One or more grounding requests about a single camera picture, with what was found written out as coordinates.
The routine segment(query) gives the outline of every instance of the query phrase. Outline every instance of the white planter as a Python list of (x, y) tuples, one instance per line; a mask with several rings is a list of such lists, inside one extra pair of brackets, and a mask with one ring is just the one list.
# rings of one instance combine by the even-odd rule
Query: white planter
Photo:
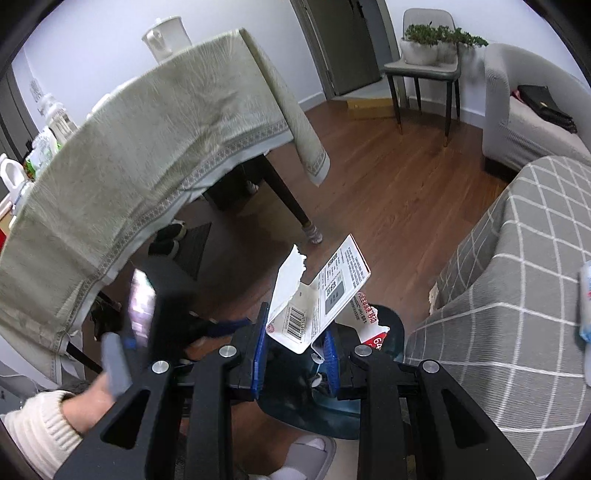
[(439, 42), (437, 45), (437, 61), (439, 63), (454, 63), (457, 57), (455, 43)]
[(437, 45), (421, 45), (408, 40), (400, 40), (402, 58), (411, 65), (435, 65), (437, 63)]

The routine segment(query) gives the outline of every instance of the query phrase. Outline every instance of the metal screw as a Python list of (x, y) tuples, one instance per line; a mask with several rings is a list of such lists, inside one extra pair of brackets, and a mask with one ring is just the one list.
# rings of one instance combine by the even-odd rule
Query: metal screw
[(428, 374), (436, 374), (439, 372), (439, 364), (433, 360), (427, 360), (423, 362), (423, 370)]
[(236, 355), (236, 353), (238, 352), (238, 350), (236, 350), (236, 347), (233, 345), (224, 345), (218, 351), (219, 354), (224, 358), (230, 358), (231, 356)]
[(311, 357), (312, 357), (312, 361), (317, 365), (322, 365), (324, 363), (324, 360), (322, 359), (322, 357), (320, 355), (318, 355), (316, 352), (313, 352)]
[(310, 386), (312, 388), (318, 387), (322, 383), (322, 374), (316, 374), (312, 380), (310, 380)]
[(355, 354), (357, 356), (370, 356), (371, 347), (368, 345), (358, 345), (355, 347)]
[(168, 371), (169, 364), (165, 360), (158, 360), (152, 365), (152, 372), (155, 374), (163, 374)]

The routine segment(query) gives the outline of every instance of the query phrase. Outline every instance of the blue gripper pad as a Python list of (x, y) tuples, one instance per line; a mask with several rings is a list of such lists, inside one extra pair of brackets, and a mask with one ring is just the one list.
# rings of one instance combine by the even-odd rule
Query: blue gripper pad
[(260, 321), (260, 330), (258, 340), (256, 342), (256, 348), (254, 357), (252, 359), (252, 385), (251, 385), (251, 392), (252, 396), (255, 400), (258, 399), (262, 385), (265, 380), (265, 367), (267, 365), (267, 349), (268, 349), (268, 340), (267, 340), (267, 333), (265, 332), (265, 325), (267, 324), (266, 321)]
[(332, 397), (336, 397), (340, 389), (339, 354), (335, 344), (335, 337), (330, 332), (330, 329), (326, 329), (322, 337), (324, 367), (329, 382), (329, 391)]

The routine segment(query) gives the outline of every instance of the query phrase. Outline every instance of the wooden floor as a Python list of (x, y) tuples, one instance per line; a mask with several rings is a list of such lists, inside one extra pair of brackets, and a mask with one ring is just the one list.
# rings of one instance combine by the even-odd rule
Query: wooden floor
[[(349, 120), (344, 102), (322, 104), (308, 116), (330, 155), (324, 183), (315, 187), (308, 180), (292, 145), (269, 159), (324, 242), (308, 244), (267, 185), (233, 212), (194, 202), (178, 218), (189, 226), (213, 222), (197, 311), (219, 319), (256, 318), (293, 244), (307, 255), (308, 283), (352, 233), (372, 270), (363, 288), (369, 301), (398, 312), (410, 332), (426, 318), (428, 292), (458, 243), (506, 186), (482, 171), (482, 131), (454, 122), (444, 148), (439, 116), (403, 112), (404, 135), (393, 119)], [(123, 300), (131, 270), (126, 267), (107, 293)], [(235, 408), (233, 423), (235, 458), (249, 473), (279, 468), (299, 435), (255, 404)]]

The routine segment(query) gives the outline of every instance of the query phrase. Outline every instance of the table leg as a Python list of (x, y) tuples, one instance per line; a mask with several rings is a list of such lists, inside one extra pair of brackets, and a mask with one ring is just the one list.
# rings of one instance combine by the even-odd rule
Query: table leg
[(308, 240), (312, 244), (319, 244), (322, 241), (322, 233), (316, 228), (302, 207), (297, 200), (294, 198), (292, 193), (290, 192), (289, 188), (283, 182), (283, 179), (277, 173), (271, 162), (267, 160), (267, 157), (264, 155), (259, 155), (258, 157), (258, 165), (261, 169), (261, 173), (267, 185), (271, 187), (273, 192), (279, 197), (279, 199), (285, 204), (287, 208), (289, 208), (290, 212), (294, 214), (295, 218), (301, 223), (301, 228), (308, 237)]

